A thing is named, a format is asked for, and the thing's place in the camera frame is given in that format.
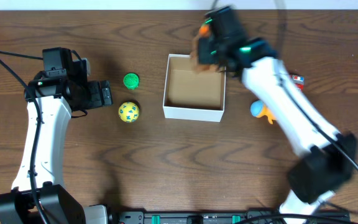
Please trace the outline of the red toy fire truck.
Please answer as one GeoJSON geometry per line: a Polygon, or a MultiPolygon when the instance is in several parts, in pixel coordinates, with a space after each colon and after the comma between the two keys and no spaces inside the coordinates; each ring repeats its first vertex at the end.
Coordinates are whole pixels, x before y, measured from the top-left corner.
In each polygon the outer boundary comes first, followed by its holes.
{"type": "Polygon", "coordinates": [[[303,87],[305,84],[304,77],[295,75],[295,74],[290,74],[290,78],[291,78],[292,82],[295,84],[295,86],[297,87],[297,89],[299,89],[300,91],[303,91],[303,87]]]}

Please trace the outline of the white cardboard box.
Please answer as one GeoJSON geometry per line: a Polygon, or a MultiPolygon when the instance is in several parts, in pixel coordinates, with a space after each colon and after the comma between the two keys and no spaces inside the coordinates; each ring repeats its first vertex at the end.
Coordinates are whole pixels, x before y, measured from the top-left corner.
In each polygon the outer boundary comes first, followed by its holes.
{"type": "Polygon", "coordinates": [[[226,74],[193,70],[189,55],[170,54],[163,94],[168,119],[220,122],[225,110],[226,74]]]}

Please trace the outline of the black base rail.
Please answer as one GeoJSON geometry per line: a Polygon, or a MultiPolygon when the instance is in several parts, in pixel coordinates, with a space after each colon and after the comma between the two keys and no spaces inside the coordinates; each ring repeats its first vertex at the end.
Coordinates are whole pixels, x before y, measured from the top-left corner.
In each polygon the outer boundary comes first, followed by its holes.
{"type": "Polygon", "coordinates": [[[350,223],[350,215],[346,212],[323,210],[311,218],[284,218],[272,209],[255,208],[242,212],[145,212],[126,211],[109,216],[113,224],[286,224],[286,223],[350,223]]]}

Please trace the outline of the green ribbed plastic wheel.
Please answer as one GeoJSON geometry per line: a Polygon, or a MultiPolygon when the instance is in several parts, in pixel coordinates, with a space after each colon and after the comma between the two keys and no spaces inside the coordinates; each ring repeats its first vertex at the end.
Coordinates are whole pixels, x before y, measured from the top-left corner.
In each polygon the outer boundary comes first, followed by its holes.
{"type": "Polygon", "coordinates": [[[139,76],[136,73],[127,73],[123,78],[123,83],[129,90],[135,90],[140,83],[139,76]]]}

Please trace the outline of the yellow ball with blue letters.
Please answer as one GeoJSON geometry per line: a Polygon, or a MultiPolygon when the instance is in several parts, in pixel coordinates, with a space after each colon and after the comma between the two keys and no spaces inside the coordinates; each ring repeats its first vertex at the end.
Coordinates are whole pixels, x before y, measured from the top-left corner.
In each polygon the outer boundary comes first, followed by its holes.
{"type": "Polygon", "coordinates": [[[139,107],[133,102],[124,102],[118,109],[119,118],[126,123],[133,123],[140,116],[139,107]]]}

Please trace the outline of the orange duck with blue head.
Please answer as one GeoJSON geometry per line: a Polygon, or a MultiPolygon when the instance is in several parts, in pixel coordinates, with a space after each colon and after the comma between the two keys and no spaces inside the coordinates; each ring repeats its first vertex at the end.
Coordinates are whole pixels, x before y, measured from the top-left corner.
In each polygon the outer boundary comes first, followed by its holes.
{"type": "Polygon", "coordinates": [[[272,111],[270,109],[268,109],[268,107],[261,100],[257,100],[251,104],[250,112],[251,112],[251,115],[256,118],[261,118],[261,117],[266,116],[267,121],[270,124],[273,124],[273,122],[276,120],[272,111]]]}

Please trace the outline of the brown plush bear toy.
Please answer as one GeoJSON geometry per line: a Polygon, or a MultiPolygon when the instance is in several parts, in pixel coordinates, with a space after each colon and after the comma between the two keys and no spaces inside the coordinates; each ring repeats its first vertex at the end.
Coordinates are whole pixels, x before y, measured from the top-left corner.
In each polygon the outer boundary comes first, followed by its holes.
{"type": "Polygon", "coordinates": [[[195,36],[195,38],[192,40],[192,47],[191,47],[191,53],[190,58],[191,62],[193,64],[193,70],[196,73],[204,72],[204,71],[210,71],[210,72],[217,72],[219,70],[219,66],[215,64],[200,64],[198,60],[198,41],[201,37],[209,37],[211,34],[209,25],[203,24],[198,34],[195,36]]]}

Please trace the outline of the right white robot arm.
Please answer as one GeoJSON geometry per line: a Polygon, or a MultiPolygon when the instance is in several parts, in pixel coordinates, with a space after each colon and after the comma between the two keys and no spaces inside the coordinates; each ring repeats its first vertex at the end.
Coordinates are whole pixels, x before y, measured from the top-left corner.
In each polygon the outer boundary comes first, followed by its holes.
{"type": "Polygon", "coordinates": [[[272,112],[299,161],[287,174],[290,192],[271,220],[338,223],[316,215],[354,170],[357,139],[341,134],[297,89],[278,52],[263,38],[251,39],[235,10],[220,7],[205,15],[198,61],[235,72],[242,84],[272,112]]]}

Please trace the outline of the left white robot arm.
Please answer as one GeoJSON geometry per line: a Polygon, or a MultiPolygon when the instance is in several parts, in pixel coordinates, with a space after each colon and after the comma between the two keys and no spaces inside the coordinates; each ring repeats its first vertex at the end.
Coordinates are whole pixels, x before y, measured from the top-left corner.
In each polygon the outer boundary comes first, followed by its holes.
{"type": "Polygon", "coordinates": [[[83,207],[66,190],[63,152],[74,112],[112,105],[107,80],[89,81],[90,64],[74,50],[44,49],[44,64],[25,83],[29,124],[21,165],[11,191],[0,194],[1,223],[109,223],[105,205],[83,207]]]}

